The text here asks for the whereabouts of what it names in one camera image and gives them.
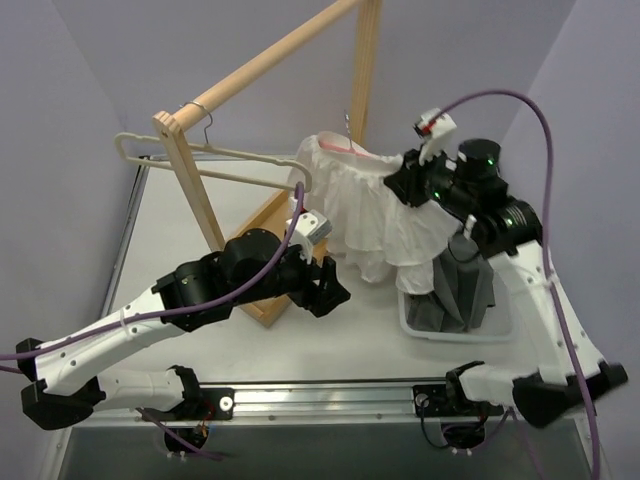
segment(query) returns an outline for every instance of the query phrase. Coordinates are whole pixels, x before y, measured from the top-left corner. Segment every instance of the cable tie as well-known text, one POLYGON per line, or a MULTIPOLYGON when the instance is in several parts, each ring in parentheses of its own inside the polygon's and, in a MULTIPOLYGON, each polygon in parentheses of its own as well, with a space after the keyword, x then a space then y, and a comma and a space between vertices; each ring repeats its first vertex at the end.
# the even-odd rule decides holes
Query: cable tie
POLYGON ((545 288, 550 289, 552 285, 555 285, 558 282, 560 282, 560 278, 558 278, 558 274, 555 270, 552 270, 551 275, 542 282, 542 285, 544 285, 545 288))
POLYGON ((121 308, 119 322, 120 322, 120 325, 122 325, 122 329, 124 330, 125 335, 127 336, 130 342, 137 343, 142 347, 146 347, 146 345, 138 342, 138 339, 135 337, 135 335, 129 331, 129 326, 124 322, 124 319, 125 319, 124 309, 121 308))

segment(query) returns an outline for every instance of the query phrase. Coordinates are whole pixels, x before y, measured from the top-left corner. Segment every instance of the metal hook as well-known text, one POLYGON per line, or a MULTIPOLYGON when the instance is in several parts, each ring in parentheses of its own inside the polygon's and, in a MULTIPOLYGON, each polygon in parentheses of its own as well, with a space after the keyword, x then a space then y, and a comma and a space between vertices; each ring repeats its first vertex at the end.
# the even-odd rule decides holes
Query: metal hook
POLYGON ((209 145, 209 135, 207 135, 207 129, 213 125, 213 115, 211 115, 211 112, 209 110, 207 110, 207 107, 205 107, 204 105, 202 105, 200 102, 196 102, 195 100, 191 100, 189 102, 184 103, 183 105, 180 105, 180 107, 184 107, 187 104, 192 104, 195 105, 196 107, 200 107, 201 109, 203 109, 207 115, 209 115, 209 125, 207 125, 206 127, 204 127, 204 141, 207 145, 209 145))
POLYGON ((344 125, 347 127, 347 136, 349 137, 349 150, 353 151, 353 139, 351 138, 351 118, 349 112, 344 111, 344 125))

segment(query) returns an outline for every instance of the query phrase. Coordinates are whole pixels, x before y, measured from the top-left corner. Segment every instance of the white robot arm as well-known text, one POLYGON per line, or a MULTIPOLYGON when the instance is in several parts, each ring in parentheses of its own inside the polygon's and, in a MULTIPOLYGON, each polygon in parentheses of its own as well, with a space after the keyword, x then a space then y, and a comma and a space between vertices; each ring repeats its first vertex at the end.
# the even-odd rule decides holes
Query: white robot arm
POLYGON ((193 370, 173 366, 149 373, 114 365, 154 343, 225 320, 234 306, 256 300, 286 294, 316 317, 326 315, 350 298, 338 282, 335 262, 325 257, 320 267, 312 257, 313 245, 330 230, 319 213, 303 213, 281 260, 254 286, 212 308, 206 304, 229 296, 267 264, 280 246, 276 235, 249 230, 227 242, 222 252, 179 266, 128 305, 71 337, 46 343, 24 340, 16 347, 19 354, 48 351, 18 361, 32 381, 22 391, 23 411, 45 430, 68 427, 94 411, 117 408, 153 408, 178 418, 189 415, 202 403, 193 370), (199 311, 180 313, 199 305, 203 306, 195 308, 199 311), (148 312, 159 315, 127 321, 148 312), (95 330, 100 333, 70 343, 95 330))
MULTIPOLYGON (((446 113, 434 117, 439 112, 429 110, 414 125, 423 145, 406 152, 401 169, 386 177, 384 184, 410 207, 435 201, 462 222, 470 216, 477 219, 470 236, 508 291, 509 305, 499 307, 509 308, 537 357, 534 367, 474 361, 448 372, 448 400, 460 411, 483 402, 517 407, 530 424, 544 427, 581 405, 583 397, 543 271, 542 225, 528 203, 508 193, 499 174, 500 145, 466 140, 457 159, 448 158, 444 148, 455 123, 446 113)), ((621 365, 607 364, 591 343, 555 273, 550 281, 595 400, 626 383, 627 375, 621 365)))
MULTIPOLYGON (((478 402, 516 407, 531 425, 545 427, 581 406, 582 397, 543 273, 540 244, 519 245, 516 254, 502 252, 489 264, 507 288, 509 313, 534 346, 538 364, 534 368, 468 364, 447 374, 451 398, 463 409, 478 402)), ((606 363, 580 325, 558 278, 551 281, 559 292, 591 398, 596 400, 626 383, 627 375, 621 365, 606 363)))

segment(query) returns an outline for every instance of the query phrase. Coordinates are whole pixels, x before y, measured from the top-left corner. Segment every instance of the white cloth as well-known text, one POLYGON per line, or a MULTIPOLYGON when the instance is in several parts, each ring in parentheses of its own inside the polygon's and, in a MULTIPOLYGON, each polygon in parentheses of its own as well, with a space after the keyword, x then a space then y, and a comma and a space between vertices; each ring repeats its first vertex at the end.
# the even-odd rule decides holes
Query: white cloth
MULTIPOLYGON (((435 202, 403 205, 383 184, 402 166, 402 155, 378 156, 331 132, 305 138, 297 161, 313 175, 305 208, 333 225, 328 250, 344 254, 363 280, 382 281, 397 267, 396 286, 411 295, 433 290, 432 260, 447 246, 459 222, 435 202)), ((302 181, 292 170, 289 183, 302 181)))

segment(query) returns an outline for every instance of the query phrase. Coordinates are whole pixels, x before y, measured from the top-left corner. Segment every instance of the wooden stand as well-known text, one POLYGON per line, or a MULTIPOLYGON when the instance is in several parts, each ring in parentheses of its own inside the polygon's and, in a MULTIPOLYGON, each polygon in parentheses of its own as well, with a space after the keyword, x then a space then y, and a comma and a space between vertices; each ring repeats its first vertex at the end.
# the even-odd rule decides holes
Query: wooden stand
MULTIPOLYGON (((288 55, 313 39, 329 25, 360 5, 356 38, 355 75, 351 103, 353 140, 362 144, 367 121, 367 106, 371 91, 371 74, 375 58, 382 0, 337 0, 287 36, 274 43, 258 56, 218 82, 193 103, 185 104, 173 115, 159 112, 153 117, 153 125, 162 141, 182 191, 200 226, 207 244, 212 250, 224 246, 225 239, 218 225, 211 202, 198 175, 193 155, 187 145, 185 132, 202 120, 206 112, 212 112, 231 97, 249 86, 261 75, 280 63, 288 55)), ((282 238, 288 217, 287 192, 275 194, 236 232, 261 227, 282 238)), ((326 243, 316 247, 314 255, 324 256, 326 243)), ((244 310, 265 326, 271 325, 290 303, 288 297, 256 302, 244 310)))

